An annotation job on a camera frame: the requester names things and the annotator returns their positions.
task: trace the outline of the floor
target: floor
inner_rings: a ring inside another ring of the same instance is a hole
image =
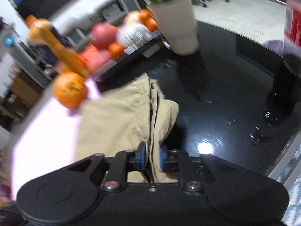
[[[285,6],[269,0],[206,0],[207,7],[194,6],[198,21],[241,34],[260,44],[269,40],[283,40]],[[297,158],[301,148],[296,152]],[[288,226],[301,226],[301,175],[289,190],[290,204],[283,222]]]
[[[195,17],[238,34],[244,35],[258,43],[267,40],[282,40],[284,30],[285,7],[267,0],[224,0],[207,1],[207,8],[194,6]],[[51,97],[48,87],[33,110],[12,131],[10,144],[6,148],[1,170],[10,174],[11,153],[14,145],[26,127]],[[301,177],[290,189],[290,206],[284,216],[284,223],[289,226],[301,226]]]

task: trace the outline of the wall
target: wall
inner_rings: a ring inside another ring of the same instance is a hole
[[[94,14],[96,9],[107,0],[71,0],[52,14],[49,21],[59,33],[64,34],[68,27],[87,14]]]
[[[5,23],[14,22],[15,30],[20,35],[20,40],[26,42],[28,28],[24,24],[23,20],[18,16],[14,8],[10,5],[8,0],[0,0],[0,17],[4,18]],[[7,74],[9,67],[14,63],[14,60],[7,53],[0,60],[2,60],[2,62],[0,61],[0,96],[2,96],[2,93],[6,88],[5,85],[10,83],[10,79]]]
[[[0,126],[0,150],[3,150],[8,145],[10,136],[10,133]]]

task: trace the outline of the clear container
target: clear container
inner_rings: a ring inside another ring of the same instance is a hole
[[[301,0],[286,0],[283,58],[290,72],[301,77]]]

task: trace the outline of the glossy table surface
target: glossy table surface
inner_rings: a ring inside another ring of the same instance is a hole
[[[177,56],[166,48],[139,57],[114,73],[101,90],[118,87],[146,71],[167,99],[179,104],[176,125],[166,144],[191,156],[211,153],[234,164],[265,173],[299,127],[301,105],[270,139],[255,144],[263,124],[267,96],[282,58],[247,38],[198,22],[200,51]]]

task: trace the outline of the apple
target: apple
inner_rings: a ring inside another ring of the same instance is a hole
[[[114,25],[97,23],[93,26],[90,36],[92,37],[91,44],[97,49],[107,49],[108,46],[116,41],[118,28]]]
[[[90,57],[89,61],[87,63],[87,70],[89,73],[94,73],[96,70],[98,70],[100,67],[102,67],[104,64],[106,64],[108,61],[112,59],[112,55],[107,49],[99,50],[99,52]]]

